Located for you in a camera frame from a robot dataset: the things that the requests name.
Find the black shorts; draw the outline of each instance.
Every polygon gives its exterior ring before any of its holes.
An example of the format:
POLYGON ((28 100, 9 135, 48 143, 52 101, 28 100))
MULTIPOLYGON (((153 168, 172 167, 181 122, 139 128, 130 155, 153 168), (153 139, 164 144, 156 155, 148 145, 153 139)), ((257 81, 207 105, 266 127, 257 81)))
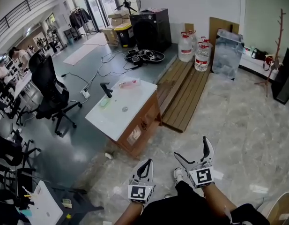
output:
MULTIPOLYGON (((227 217, 216 217, 204 197, 199 196, 184 181, 176 185, 178 195, 150 203, 136 224, 192 224, 229 225, 227 217)), ((248 221, 253 225, 269 225, 267 219, 251 204, 244 204, 231 212, 233 222, 248 221)))

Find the wooden cabinet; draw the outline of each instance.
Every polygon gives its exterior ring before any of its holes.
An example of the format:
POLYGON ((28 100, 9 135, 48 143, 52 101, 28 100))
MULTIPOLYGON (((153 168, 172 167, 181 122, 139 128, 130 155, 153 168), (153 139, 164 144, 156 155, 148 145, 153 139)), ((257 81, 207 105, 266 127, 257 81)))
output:
POLYGON ((162 125, 162 119, 155 91, 127 126, 121 137, 117 141, 111 140, 132 157, 137 158, 159 125, 162 125))

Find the power strip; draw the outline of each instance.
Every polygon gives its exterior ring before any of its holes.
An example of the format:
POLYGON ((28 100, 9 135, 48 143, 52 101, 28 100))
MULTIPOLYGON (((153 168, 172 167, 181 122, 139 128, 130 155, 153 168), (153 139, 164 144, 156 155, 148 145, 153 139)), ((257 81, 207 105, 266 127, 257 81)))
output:
POLYGON ((86 99, 90 97, 90 94, 88 91, 82 90, 81 94, 83 94, 86 99))

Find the railing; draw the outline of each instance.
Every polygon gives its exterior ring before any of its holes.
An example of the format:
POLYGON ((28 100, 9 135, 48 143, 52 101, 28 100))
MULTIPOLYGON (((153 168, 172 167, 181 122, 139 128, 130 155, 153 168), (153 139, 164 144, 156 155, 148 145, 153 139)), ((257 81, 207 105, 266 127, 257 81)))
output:
POLYGON ((0 37, 22 16, 47 0, 25 0, 0 20, 0 37))

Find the transparent plastic box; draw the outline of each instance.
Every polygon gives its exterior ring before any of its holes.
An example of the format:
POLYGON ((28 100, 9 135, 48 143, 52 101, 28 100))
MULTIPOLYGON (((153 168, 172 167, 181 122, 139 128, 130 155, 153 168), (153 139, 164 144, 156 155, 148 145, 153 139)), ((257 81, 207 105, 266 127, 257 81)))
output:
POLYGON ((244 48, 243 36, 219 29, 216 37, 212 71, 234 79, 244 48))

